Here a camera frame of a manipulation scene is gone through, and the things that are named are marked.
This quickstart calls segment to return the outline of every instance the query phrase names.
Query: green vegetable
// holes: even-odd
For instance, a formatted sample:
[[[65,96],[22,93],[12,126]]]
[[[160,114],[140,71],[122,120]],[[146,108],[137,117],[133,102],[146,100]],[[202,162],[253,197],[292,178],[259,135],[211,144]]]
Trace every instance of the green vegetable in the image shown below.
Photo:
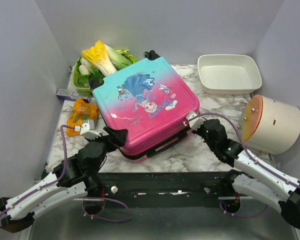
[[[95,66],[92,66],[87,60],[85,60],[83,57],[80,58],[80,63],[85,65],[86,68],[88,69],[88,71],[95,76],[98,77],[104,77],[101,72],[98,70],[98,68],[96,68]]]
[[[117,69],[109,59],[106,46],[100,40],[90,49],[83,50],[81,56],[90,64],[97,67],[106,77],[117,72]]]
[[[128,67],[129,65],[132,64],[132,61],[126,59],[124,56],[122,56],[120,53],[118,53],[116,50],[113,48],[104,45],[106,52],[108,53],[108,56],[110,58],[110,61],[114,65],[114,67],[117,70],[124,69],[125,67]]]
[[[129,59],[133,64],[135,64],[136,62],[138,62],[138,59],[135,58],[135,56],[129,54],[129,50],[128,49],[119,49],[116,50],[119,54],[121,54],[122,56],[124,56],[126,59]]]
[[[91,72],[87,69],[85,65],[80,65],[79,66],[79,72],[81,75],[90,75]]]
[[[80,88],[88,88],[89,87],[89,76],[81,75],[78,77],[76,81],[76,86]]]

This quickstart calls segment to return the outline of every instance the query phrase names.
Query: cartoon print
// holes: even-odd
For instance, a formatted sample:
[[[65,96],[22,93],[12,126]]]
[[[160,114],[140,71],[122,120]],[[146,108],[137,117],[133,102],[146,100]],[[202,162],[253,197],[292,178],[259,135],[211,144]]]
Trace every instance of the cartoon print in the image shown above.
[[[150,101],[149,95],[152,91],[154,84],[154,78],[150,77],[150,74],[140,73],[138,75],[129,76],[119,89],[125,89],[136,98],[134,103],[134,112],[138,110],[138,105],[143,107],[147,113],[154,113],[158,105]]]
[[[168,87],[166,85],[160,84],[159,90],[163,90],[163,92],[165,94],[168,95],[170,93],[170,89],[171,89],[171,87]]]
[[[166,86],[166,85],[164,85],[164,84],[160,84],[159,90],[163,90],[163,92],[164,92],[167,96],[168,96],[170,93],[172,93],[171,87],[168,87],[168,86]],[[173,94],[171,94],[170,97],[174,99],[174,98],[176,97],[176,94],[173,93]]]
[[[118,99],[120,99],[120,101],[122,101],[122,96],[123,95],[129,95],[130,93],[128,93],[126,90],[123,89],[123,86],[117,86],[118,88],[118,92],[119,92],[119,96]]]
[[[172,103],[170,103],[168,106],[165,107],[165,110],[169,111],[171,109],[174,109],[177,105],[178,101],[174,100]]]

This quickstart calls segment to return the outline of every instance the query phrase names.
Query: screw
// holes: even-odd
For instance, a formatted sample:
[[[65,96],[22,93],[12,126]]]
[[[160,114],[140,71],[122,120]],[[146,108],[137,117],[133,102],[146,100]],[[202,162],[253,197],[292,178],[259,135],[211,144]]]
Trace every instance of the screw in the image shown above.
[[[111,192],[113,193],[113,194],[116,194],[117,192],[118,192],[118,187],[117,186],[112,186],[111,187]]]

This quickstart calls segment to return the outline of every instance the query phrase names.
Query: orange lid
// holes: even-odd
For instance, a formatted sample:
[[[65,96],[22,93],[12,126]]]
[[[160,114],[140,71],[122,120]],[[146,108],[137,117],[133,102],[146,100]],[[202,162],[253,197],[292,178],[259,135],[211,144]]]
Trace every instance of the orange lid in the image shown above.
[[[255,95],[245,106],[244,117],[242,127],[242,140],[245,143],[257,130],[259,122],[262,116],[263,99],[261,95]]]

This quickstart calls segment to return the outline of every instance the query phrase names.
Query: white ceramic baking dish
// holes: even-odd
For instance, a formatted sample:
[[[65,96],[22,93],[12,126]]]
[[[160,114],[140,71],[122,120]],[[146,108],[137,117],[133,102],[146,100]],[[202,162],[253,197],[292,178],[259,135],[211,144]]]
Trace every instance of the white ceramic baking dish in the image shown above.
[[[262,85],[258,66],[247,55],[202,55],[198,59],[198,72],[207,94],[250,94]]]

